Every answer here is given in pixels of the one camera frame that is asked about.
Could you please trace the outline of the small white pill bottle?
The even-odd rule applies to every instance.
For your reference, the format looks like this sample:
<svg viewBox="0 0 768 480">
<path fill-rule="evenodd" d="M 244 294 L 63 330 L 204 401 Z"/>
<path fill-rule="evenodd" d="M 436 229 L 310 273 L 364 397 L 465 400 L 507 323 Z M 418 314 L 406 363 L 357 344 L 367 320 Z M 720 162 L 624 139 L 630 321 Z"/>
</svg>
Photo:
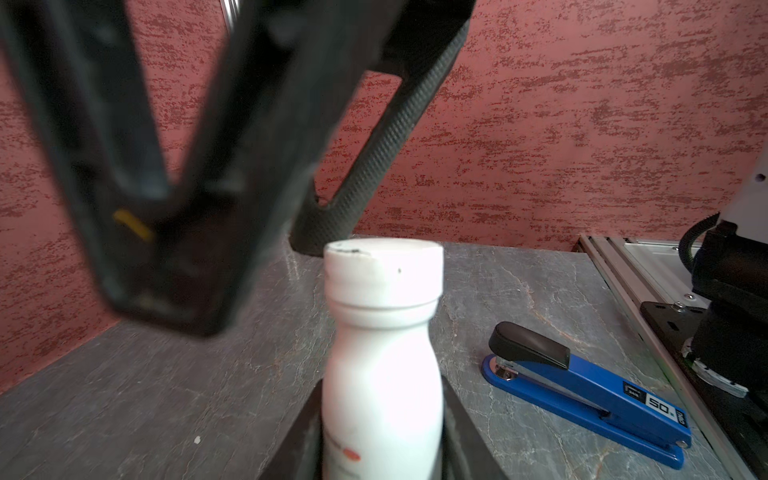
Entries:
<svg viewBox="0 0 768 480">
<path fill-rule="evenodd" d="M 323 478 L 433 477 L 444 418 L 429 337 L 436 309 L 436 302 L 404 308 L 330 302 L 336 336 L 322 381 Z"/>
</svg>

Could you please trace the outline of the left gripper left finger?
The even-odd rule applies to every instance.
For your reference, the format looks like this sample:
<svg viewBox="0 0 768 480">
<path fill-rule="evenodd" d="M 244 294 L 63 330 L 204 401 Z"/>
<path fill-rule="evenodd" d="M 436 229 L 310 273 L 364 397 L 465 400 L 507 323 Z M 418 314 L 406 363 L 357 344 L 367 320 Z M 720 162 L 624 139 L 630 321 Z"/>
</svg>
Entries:
<svg viewBox="0 0 768 480">
<path fill-rule="evenodd" d="M 322 478 L 322 381 L 312 389 L 285 438 L 260 474 L 260 480 Z"/>
</svg>

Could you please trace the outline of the white bottle cap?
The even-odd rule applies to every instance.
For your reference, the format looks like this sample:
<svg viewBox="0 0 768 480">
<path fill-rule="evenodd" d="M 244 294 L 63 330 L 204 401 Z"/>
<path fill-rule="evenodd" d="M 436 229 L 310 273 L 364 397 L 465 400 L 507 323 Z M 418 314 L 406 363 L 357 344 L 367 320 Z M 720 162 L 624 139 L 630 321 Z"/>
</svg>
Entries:
<svg viewBox="0 0 768 480">
<path fill-rule="evenodd" d="M 390 309 L 424 305 L 443 293 L 444 248 L 424 240 L 355 238 L 324 249 L 326 297 L 343 305 Z"/>
</svg>

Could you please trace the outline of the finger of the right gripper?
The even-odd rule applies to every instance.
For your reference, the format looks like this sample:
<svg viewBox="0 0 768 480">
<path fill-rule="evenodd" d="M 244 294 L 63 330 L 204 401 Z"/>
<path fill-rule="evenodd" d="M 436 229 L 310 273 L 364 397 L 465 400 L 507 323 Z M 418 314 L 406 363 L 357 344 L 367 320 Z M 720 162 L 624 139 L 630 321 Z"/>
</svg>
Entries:
<svg viewBox="0 0 768 480">
<path fill-rule="evenodd" d="M 243 1 L 177 170 L 122 1 L 5 1 L 1 49 L 98 290 L 196 337 L 233 321 L 401 1 Z"/>
<path fill-rule="evenodd" d="M 365 207 L 453 68 L 475 3 L 408 1 L 372 70 L 401 79 L 348 174 L 322 205 L 311 185 L 292 226 L 293 251 L 321 257 L 326 244 L 349 238 Z"/>
</svg>

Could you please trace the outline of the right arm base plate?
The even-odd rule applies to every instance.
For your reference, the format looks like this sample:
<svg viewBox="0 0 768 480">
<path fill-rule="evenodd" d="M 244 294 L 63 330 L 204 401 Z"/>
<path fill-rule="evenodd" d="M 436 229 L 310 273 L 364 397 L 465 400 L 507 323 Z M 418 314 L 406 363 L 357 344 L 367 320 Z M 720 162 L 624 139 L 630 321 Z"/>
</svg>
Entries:
<svg viewBox="0 0 768 480">
<path fill-rule="evenodd" d="M 767 330 L 721 305 L 644 302 L 640 312 L 757 479 L 767 477 Z"/>
</svg>

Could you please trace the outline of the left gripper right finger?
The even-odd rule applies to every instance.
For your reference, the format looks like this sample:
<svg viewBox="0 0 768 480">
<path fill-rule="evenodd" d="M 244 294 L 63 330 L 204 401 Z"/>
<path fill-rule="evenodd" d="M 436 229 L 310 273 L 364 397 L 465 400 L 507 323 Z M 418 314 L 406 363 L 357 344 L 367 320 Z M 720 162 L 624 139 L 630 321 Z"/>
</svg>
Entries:
<svg viewBox="0 0 768 480">
<path fill-rule="evenodd" d="M 449 380 L 443 376 L 443 431 L 440 478 L 507 480 Z"/>
</svg>

